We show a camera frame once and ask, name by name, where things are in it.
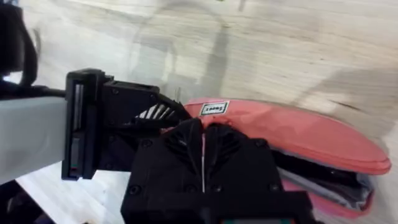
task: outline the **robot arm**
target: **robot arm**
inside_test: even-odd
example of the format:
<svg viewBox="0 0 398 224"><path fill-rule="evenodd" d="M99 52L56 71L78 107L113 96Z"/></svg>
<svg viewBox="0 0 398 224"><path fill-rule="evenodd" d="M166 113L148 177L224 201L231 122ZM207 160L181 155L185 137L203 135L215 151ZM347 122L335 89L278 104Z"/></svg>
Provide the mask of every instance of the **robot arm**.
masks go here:
<svg viewBox="0 0 398 224"><path fill-rule="evenodd" d="M37 57L21 14L0 5L12 43L0 74L23 70L20 84L0 80L0 183L63 161L65 180L131 172L126 223L316 224L307 193L283 190L266 140L204 127L156 86L95 69L69 73L65 91L32 86Z"/></svg>

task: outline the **wooden floor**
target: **wooden floor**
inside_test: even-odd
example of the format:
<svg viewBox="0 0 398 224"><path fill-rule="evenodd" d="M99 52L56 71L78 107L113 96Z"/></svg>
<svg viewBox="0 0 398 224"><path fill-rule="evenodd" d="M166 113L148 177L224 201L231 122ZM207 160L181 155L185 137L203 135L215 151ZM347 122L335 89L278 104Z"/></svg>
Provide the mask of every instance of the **wooden floor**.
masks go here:
<svg viewBox="0 0 398 224"><path fill-rule="evenodd" d="M396 0L21 0L40 36L37 83L64 88L95 67L198 96L268 100L352 124L398 162ZM18 179L57 223L122 223L128 174L63 182L60 164ZM370 215L329 224L398 223L398 173L375 178Z"/></svg>

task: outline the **red fabric case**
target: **red fabric case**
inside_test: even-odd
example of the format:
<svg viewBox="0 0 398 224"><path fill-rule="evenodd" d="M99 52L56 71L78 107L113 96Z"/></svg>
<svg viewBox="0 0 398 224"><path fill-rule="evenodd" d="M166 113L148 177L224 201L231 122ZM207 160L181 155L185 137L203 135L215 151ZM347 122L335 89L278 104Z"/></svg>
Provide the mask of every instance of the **red fabric case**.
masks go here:
<svg viewBox="0 0 398 224"><path fill-rule="evenodd" d="M204 104L228 102L219 114L200 115ZM391 168L384 151L345 123L289 106L249 100L200 98L188 102L185 109L199 117L204 126L224 123L250 138L264 138L276 147L304 158L343 170L369 175L385 174ZM284 180L285 190L302 190ZM363 211L351 210L309 192L314 204L335 215L356 218L369 213L373 195Z"/></svg>

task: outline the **white label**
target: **white label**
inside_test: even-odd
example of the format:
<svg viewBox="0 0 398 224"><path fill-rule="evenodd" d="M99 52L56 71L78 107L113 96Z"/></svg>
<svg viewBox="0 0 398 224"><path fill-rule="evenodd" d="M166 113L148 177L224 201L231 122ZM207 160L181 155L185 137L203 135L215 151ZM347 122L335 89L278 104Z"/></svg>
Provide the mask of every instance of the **white label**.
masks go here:
<svg viewBox="0 0 398 224"><path fill-rule="evenodd" d="M229 101L217 103L205 103L200 110L199 115L223 114L228 109Z"/></svg>

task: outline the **screw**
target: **screw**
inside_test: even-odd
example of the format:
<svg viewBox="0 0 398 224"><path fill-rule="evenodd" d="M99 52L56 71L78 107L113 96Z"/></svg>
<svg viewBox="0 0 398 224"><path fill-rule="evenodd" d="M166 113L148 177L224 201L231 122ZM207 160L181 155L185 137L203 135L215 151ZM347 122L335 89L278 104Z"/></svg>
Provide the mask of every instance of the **screw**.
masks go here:
<svg viewBox="0 0 398 224"><path fill-rule="evenodd" d="M149 139L145 139L142 141L142 146L143 147L150 147L152 145L152 141Z"/></svg>
<svg viewBox="0 0 398 224"><path fill-rule="evenodd" d="M223 187L220 185L213 185L213 186L211 186L211 190L213 192L221 192L223 190Z"/></svg>
<svg viewBox="0 0 398 224"><path fill-rule="evenodd" d="M267 141L264 140L264 139L257 139L256 140L256 146L257 147L262 147L262 146L265 146L266 144L267 144Z"/></svg>
<svg viewBox="0 0 398 224"><path fill-rule="evenodd" d="M114 142L114 140L115 140L115 137L114 137L114 136L110 136L110 137L109 137L109 142Z"/></svg>
<svg viewBox="0 0 398 224"><path fill-rule="evenodd" d="M106 164L105 165L105 169L111 170L111 169L113 169L113 165L112 164Z"/></svg>
<svg viewBox="0 0 398 224"><path fill-rule="evenodd" d="M279 190L279 186L276 185L276 184L271 184L271 185L269 186L269 189L270 189L271 191L278 191L278 190Z"/></svg>
<svg viewBox="0 0 398 224"><path fill-rule="evenodd" d="M188 193L194 193L198 191L198 189L194 185L188 185L185 187L185 191Z"/></svg>
<svg viewBox="0 0 398 224"><path fill-rule="evenodd" d="M129 194L137 195L141 192L141 187L138 185L132 185L129 189Z"/></svg>

